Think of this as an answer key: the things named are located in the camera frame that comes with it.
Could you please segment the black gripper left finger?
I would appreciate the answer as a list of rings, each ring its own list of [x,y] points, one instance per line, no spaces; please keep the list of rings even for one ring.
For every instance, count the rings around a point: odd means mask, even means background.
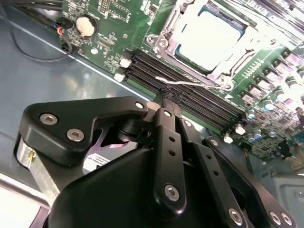
[[[154,158],[148,199],[163,213],[180,214],[187,203],[176,131],[181,98],[163,87],[151,102],[127,96],[30,105],[19,126],[17,159],[52,206],[82,176],[89,155],[136,143]]]

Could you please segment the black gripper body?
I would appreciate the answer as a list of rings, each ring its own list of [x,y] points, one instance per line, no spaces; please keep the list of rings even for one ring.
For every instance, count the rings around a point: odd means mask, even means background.
[[[49,227],[218,228],[207,182],[182,135],[181,150],[187,203],[180,214],[163,213],[148,199],[154,158],[147,149],[134,149],[69,184],[52,207]]]

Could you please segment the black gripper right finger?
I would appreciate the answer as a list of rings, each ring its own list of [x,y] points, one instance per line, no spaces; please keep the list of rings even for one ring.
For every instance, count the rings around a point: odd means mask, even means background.
[[[207,182],[219,228],[295,228],[292,215],[214,137],[200,138],[187,120],[179,129],[195,168]]]

